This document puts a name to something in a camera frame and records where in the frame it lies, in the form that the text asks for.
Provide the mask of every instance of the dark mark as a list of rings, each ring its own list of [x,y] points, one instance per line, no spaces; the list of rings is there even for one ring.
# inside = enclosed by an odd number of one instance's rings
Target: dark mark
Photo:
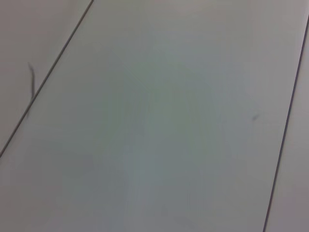
[[[259,118],[259,114],[256,114],[252,117],[252,122],[256,121]]]

